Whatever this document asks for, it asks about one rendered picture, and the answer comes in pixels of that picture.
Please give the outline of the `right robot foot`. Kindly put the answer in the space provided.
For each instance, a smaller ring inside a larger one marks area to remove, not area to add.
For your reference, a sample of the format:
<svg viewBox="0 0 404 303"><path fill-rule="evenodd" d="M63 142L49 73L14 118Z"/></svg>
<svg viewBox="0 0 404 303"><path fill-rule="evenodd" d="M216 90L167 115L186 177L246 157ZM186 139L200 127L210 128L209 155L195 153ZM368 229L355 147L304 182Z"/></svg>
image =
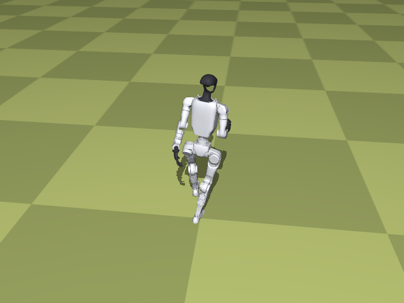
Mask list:
<svg viewBox="0 0 404 303"><path fill-rule="evenodd" d="M205 213L205 210L202 208L202 210L201 210L201 214L200 214L200 216L198 217L198 215L194 215L194 217L193 217L193 223L198 223L199 222L199 220L201 219L201 217L204 215L204 213Z"/></svg>

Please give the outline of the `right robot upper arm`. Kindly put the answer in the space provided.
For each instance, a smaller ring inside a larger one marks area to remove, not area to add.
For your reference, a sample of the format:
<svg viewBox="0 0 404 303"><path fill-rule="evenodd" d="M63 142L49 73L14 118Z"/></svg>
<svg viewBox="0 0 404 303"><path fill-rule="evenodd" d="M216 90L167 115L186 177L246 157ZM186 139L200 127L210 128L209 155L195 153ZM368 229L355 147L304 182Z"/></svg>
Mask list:
<svg viewBox="0 0 404 303"><path fill-rule="evenodd" d="M229 108L225 104L217 103L217 112L220 114L219 129L217 129L217 137L225 138L225 130L227 127Z"/></svg>

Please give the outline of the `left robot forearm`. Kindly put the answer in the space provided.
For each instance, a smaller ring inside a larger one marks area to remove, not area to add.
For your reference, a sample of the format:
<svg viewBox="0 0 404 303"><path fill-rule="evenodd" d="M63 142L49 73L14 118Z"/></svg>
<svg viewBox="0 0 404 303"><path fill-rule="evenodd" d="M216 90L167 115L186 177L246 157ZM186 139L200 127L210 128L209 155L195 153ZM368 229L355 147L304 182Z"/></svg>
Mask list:
<svg viewBox="0 0 404 303"><path fill-rule="evenodd" d="M174 144L172 145L172 149L174 150L175 146L178 146L180 148L180 144L182 142L182 137L184 134L184 131L182 129L179 129L181 120L178 122L177 129L176 129L176 134L174 138Z"/></svg>

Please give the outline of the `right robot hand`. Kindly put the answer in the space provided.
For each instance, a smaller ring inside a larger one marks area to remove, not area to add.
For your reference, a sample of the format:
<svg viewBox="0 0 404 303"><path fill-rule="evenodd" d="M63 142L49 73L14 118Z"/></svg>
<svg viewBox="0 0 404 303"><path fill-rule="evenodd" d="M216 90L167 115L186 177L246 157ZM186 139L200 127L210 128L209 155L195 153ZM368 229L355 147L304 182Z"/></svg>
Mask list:
<svg viewBox="0 0 404 303"><path fill-rule="evenodd" d="M226 129L228 129L228 132L230 131L230 127L231 127L231 121L230 121L230 119L228 118L227 119L228 120L228 124L227 124L227 127L226 127Z"/></svg>

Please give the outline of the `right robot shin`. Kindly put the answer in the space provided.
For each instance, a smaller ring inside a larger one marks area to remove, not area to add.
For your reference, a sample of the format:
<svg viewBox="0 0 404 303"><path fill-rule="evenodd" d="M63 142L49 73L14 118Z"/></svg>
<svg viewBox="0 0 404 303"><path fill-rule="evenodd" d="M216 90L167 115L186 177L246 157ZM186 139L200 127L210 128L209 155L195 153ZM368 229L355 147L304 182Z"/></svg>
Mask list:
<svg viewBox="0 0 404 303"><path fill-rule="evenodd" d="M207 198L208 198L208 195L209 195L209 193L210 193L210 188L211 188L211 184L208 185L208 187L207 187L207 189L206 189L206 193L203 193L203 192L201 192L201 191L199 192L199 196L198 196L198 207L197 207L195 216L196 216L196 215L198 215L198 217L200 216L201 210L202 210L203 206L205 205L206 200L207 200Z"/></svg>

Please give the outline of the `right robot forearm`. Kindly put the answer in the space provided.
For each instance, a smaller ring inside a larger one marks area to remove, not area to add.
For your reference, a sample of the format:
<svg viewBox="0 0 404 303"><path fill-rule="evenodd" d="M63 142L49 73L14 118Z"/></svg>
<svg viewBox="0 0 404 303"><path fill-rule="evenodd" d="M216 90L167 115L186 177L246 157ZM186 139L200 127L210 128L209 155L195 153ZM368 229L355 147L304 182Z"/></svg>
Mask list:
<svg viewBox="0 0 404 303"><path fill-rule="evenodd" d="M225 138L227 137L228 134L228 129L225 130ZM225 138L221 138L221 139L225 139Z"/></svg>

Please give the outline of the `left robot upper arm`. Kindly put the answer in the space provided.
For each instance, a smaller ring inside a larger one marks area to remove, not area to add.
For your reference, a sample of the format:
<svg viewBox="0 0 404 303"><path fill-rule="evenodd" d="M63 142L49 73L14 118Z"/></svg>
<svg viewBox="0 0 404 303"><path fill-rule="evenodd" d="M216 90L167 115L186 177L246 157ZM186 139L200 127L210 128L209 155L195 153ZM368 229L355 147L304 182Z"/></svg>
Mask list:
<svg viewBox="0 0 404 303"><path fill-rule="evenodd" d="M186 129L188 126L187 119L189 117L191 111L191 103L194 97L186 97L183 101L182 112L181 112L181 122L180 122L180 129Z"/></svg>

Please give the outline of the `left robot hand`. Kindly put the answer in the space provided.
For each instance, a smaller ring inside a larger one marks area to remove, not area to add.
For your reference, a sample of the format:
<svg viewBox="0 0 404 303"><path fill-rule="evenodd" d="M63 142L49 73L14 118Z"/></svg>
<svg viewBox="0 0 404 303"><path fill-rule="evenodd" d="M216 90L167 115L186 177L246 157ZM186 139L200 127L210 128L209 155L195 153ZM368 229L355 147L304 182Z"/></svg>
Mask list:
<svg viewBox="0 0 404 303"><path fill-rule="evenodd" d="M174 147L174 150L172 150L172 151L174 152L174 158L175 158L175 160L176 160L176 162L177 162L177 165L180 166L180 167L183 167L183 165L181 165L182 163L180 163L180 162L178 161L178 159L180 159L180 158L178 157L179 147L178 147L178 146L175 146L175 147Z"/></svg>

